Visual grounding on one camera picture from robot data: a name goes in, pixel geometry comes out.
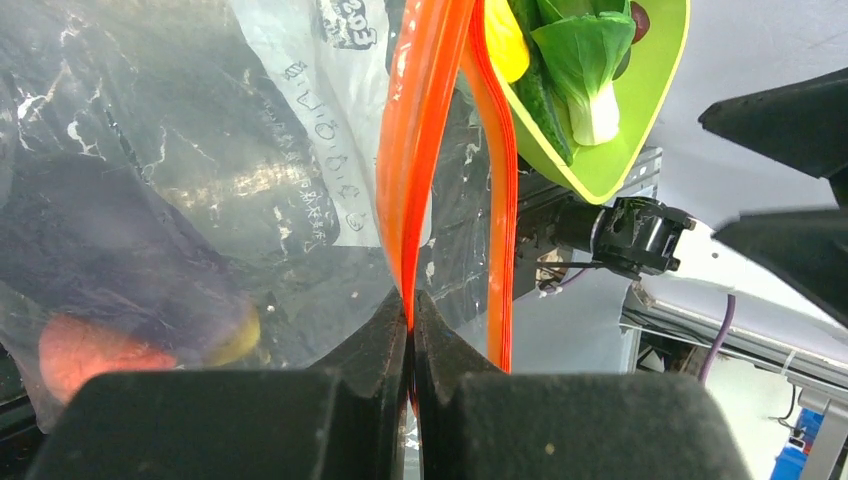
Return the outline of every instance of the wire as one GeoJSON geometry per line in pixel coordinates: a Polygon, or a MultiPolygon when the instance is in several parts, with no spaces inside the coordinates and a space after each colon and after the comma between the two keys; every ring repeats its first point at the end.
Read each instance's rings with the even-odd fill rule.
{"type": "Polygon", "coordinates": [[[536,262],[536,266],[549,268],[594,268],[602,269],[604,264],[601,262],[536,262]]]}
{"type": "MultiPolygon", "coordinates": [[[[647,329],[642,325],[630,325],[630,324],[627,324],[627,323],[619,323],[618,326],[621,327],[621,328],[627,328],[627,329],[630,329],[630,330],[638,330],[638,331],[643,332],[643,333],[650,333],[651,335],[657,335],[657,336],[665,337],[665,338],[668,338],[668,339],[671,339],[671,340],[677,340],[679,342],[688,343],[690,345],[695,345],[697,347],[710,348],[709,342],[699,342],[697,340],[692,340],[692,339],[688,339],[688,338],[676,337],[676,336],[674,336],[673,334],[670,334],[670,333],[665,333],[665,332],[658,331],[658,330],[647,329]]],[[[723,347],[721,349],[721,353],[724,354],[724,355],[739,359],[739,360],[744,360],[744,361],[750,363],[751,365],[762,367],[763,369],[770,371],[772,373],[780,372],[781,367],[783,367],[782,364],[777,363],[773,360],[769,360],[766,357],[762,357],[762,356],[759,356],[759,355],[748,353],[748,352],[745,352],[743,350],[740,350],[740,349],[738,349],[736,347],[732,347],[732,346],[723,347]]],[[[790,368],[787,371],[792,373],[794,376],[797,376],[798,378],[804,379],[805,381],[809,382],[811,385],[822,387],[822,388],[828,388],[830,390],[837,391],[841,394],[848,395],[848,388],[845,388],[842,385],[837,385],[833,382],[829,382],[827,380],[822,380],[821,378],[816,377],[814,375],[811,375],[811,374],[809,374],[809,373],[807,373],[803,370],[799,370],[798,368],[790,368]]]]}
{"type": "Polygon", "coordinates": [[[792,413],[795,412],[795,402],[798,400],[798,387],[796,385],[792,385],[792,403],[789,405],[789,413],[782,417],[769,417],[769,420],[775,420],[777,423],[782,426],[795,430],[793,425],[790,425],[787,420],[792,416],[792,413]]]}
{"type": "Polygon", "coordinates": [[[711,339],[708,339],[704,335],[698,333],[695,329],[686,327],[685,325],[676,325],[674,327],[666,327],[651,323],[649,320],[652,319],[650,315],[644,315],[636,310],[630,310],[622,312],[622,317],[630,320],[631,322],[643,327],[645,331],[648,333],[666,333],[671,335],[673,340],[683,340],[688,342],[696,342],[699,344],[704,344],[709,347],[711,339]]]}
{"type": "Polygon", "coordinates": [[[559,293],[559,292],[562,291],[563,288],[570,285],[572,282],[574,282],[575,280],[577,280],[578,278],[583,276],[583,274],[585,274],[586,272],[589,271],[588,268],[581,268],[580,270],[577,271],[577,273],[568,277],[567,279],[565,279],[565,275],[563,275],[559,278],[556,278],[556,275],[561,275],[560,272],[557,272],[556,270],[553,270],[552,268],[548,267],[547,264],[539,264],[539,265],[545,265],[544,267],[541,267],[542,270],[545,271],[546,273],[554,276],[553,278],[550,278],[548,280],[545,280],[545,281],[542,281],[542,282],[539,283],[538,288],[539,288],[539,290],[541,290],[544,293],[559,293]]]}
{"type": "Polygon", "coordinates": [[[727,333],[730,331],[730,324],[733,322],[734,313],[736,313],[736,296],[728,293],[727,309],[724,311],[724,320],[721,322],[721,328],[718,331],[718,335],[716,335],[716,339],[713,342],[712,347],[710,347],[710,352],[707,354],[707,358],[704,359],[704,364],[701,366],[701,372],[698,373],[698,380],[702,384],[707,383],[707,376],[710,374],[710,368],[712,368],[713,362],[721,349],[721,345],[724,343],[724,340],[727,338],[727,333]]]}

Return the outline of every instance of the white surface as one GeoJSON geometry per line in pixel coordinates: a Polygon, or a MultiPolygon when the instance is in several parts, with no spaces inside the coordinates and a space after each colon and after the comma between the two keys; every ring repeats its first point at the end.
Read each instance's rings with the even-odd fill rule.
{"type": "MultiPolygon", "coordinates": [[[[689,41],[650,142],[664,150],[658,198],[712,227],[740,212],[833,206],[814,179],[701,129],[698,116],[716,101],[812,78],[848,65],[848,2],[692,0],[689,41]]],[[[708,289],[650,279],[652,294],[721,318],[725,298],[708,289]]],[[[739,322],[798,348],[848,356],[817,320],[792,319],[756,302],[739,322]],[[820,337],[831,337],[826,345],[820,337]]]]}
{"type": "MultiPolygon", "coordinates": [[[[707,378],[707,390],[719,404],[751,480],[768,480],[789,429],[768,417],[789,411],[792,385],[785,378],[736,359],[719,358],[707,378]]],[[[800,412],[796,405],[789,424],[800,412]]]]}
{"type": "Polygon", "coordinates": [[[714,233],[712,228],[695,220],[694,228],[684,230],[674,248],[674,258],[680,261],[680,265],[677,270],[666,272],[662,277],[695,282],[727,294],[750,295],[794,310],[810,319],[842,327],[776,275],[713,240],[714,233]]]}

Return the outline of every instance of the yellow-green bowl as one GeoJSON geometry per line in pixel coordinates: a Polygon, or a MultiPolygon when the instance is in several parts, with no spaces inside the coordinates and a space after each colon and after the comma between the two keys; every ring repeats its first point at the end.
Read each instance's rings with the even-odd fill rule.
{"type": "Polygon", "coordinates": [[[560,122],[568,137],[573,163],[569,167],[545,139],[527,109],[501,80],[512,107],[518,153],[552,182],[567,187],[587,202],[600,205],[621,188],[636,161],[665,100],[680,62],[689,29],[689,0],[639,0],[651,28],[633,45],[630,65],[613,83],[621,113],[614,140],[595,147],[578,146],[571,138],[568,113],[560,122]]]}

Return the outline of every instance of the plastic bag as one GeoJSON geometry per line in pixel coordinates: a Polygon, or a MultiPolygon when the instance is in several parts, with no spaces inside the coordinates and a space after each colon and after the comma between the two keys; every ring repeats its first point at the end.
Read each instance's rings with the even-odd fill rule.
{"type": "MultiPolygon", "coordinates": [[[[402,1],[0,6],[0,341],[42,429],[98,373],[304,367],[370,318],[402,1]]],[[[450,104],[417,242],[454,327],[488,288],[472,114],[450,104]]]]}

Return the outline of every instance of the purple cable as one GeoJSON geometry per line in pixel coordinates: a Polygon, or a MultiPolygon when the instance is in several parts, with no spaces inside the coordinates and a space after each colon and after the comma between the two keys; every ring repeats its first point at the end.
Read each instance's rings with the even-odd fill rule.
{"type": "Polygon", "coordinates": [[[704,385],[707,383],[707,375],[710,374],[710,367],[713,366],[713,361],[715,361],[718,356],[718,351],[721,349],[724,339],[727,338],[727,332],[730,331],[730,324],[733,322],[733,314],[735,312],[736,296],[728,293],[727,309],[724,311],[724,321],[721,322],[721,328],[718,331],[718,335],[716,335],[713,346],[710,347],[710,353],[707,354],[707,358],[704,359],[704,364],[701,366],[701,371],[698,373],[698,381],[704,385]]]}

